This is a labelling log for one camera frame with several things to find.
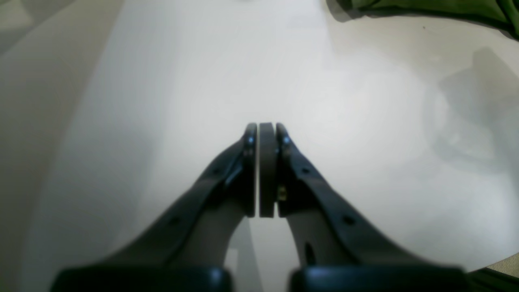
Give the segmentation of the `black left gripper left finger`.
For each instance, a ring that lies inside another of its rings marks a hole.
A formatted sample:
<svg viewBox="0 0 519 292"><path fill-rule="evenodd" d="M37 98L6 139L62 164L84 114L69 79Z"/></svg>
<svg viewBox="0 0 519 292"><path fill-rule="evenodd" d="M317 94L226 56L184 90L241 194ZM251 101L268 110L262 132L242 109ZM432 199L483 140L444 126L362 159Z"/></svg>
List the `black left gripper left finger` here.
<svg viewBox="0 0 519 292"><path fill-rule="evenodd" d="M52 292L232 292L230 239L255 214L257 124L221 152L145 232L109 257L63 270Z"/></svg>

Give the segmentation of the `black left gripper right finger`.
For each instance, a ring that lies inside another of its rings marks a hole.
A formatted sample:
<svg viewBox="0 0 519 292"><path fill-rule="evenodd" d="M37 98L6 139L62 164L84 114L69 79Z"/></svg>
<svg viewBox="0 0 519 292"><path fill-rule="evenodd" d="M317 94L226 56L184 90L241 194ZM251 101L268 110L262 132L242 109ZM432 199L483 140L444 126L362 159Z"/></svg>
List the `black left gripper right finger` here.
<svg viewBox="0 0 519 292"><path fill-rule="evenodd" d="M389 240L327 183L283 124L258 128L260 217L287 220L301 267L291 292L469 292L458 267Z"/></svg>

